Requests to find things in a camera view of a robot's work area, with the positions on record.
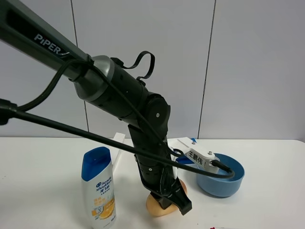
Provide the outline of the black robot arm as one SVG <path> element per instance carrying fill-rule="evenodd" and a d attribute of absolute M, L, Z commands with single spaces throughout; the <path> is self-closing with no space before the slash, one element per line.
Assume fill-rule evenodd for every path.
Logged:
<path fill-rule="evenodd" d="M 173 175 L 177 163 L 171 157 L 179 153 L 167 144 L 170 106 L 161 95 L 147 90 L 143 76 L 132 77 L 117 58 L 84 53 L 18 0 L 0 3 L 0 39 L 56 71 L 47 88 L 31 102 L 17 106 L 1 100 L 1 125 L 17 118 L 134 153 L 141 182 L 161 208 L 176 205 L 182 214 L 192 209 L 180 180 Z M 62 76 L 74 83 L 80 99 L 126 122 L 133 147 L 29 114 L 51 94 Z"/>

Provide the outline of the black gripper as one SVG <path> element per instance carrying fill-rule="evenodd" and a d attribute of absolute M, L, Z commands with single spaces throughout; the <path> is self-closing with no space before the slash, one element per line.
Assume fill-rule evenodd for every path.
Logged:
<path fill-rule="evenodd" d="M 139 128 L 128 125 L 134 147 L 153 156 L 171 159 L 171 153 L 166 149 L 168 125 L 153 124 L 152 126 L 165 145 L 162 145 L 151 132 L 146 134 Z M 169 200 L 170 194 L 172 194 L 173 204 L 178 207 L 182 215 L 192 209 L 186 185 L 174 174 L 172 166 L 140 155 L 136 156 L 136 160 L 142 184 L 152 192 L 152 197 L 162 209 L 167 209 L 172 204 Z"/>

